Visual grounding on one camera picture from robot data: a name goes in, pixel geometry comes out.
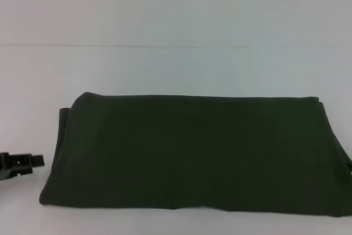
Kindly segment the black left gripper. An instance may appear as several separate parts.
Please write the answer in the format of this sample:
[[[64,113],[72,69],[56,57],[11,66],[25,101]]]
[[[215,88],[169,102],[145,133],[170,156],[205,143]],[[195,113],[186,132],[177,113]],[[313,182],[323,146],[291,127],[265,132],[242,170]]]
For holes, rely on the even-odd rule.
[[[32,174],[33,168],[43,167],[45,161],[42,155],[19,154],[9,155],[8,152],[0,154],[0,180],[6,180],[18,175]]]

